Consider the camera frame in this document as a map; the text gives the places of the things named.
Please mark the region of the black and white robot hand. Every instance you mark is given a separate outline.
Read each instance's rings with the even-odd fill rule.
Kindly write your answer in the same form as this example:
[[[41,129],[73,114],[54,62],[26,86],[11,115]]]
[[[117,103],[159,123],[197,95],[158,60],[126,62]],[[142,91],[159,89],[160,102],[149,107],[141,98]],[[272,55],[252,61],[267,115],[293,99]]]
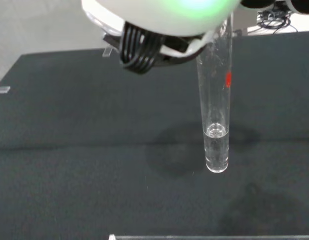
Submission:
[[[231,14],[271,7],[309,15],[309,0],[83,0],[86,16],[104,31],[122,67],[144,74],[153,67],[196,58]]]

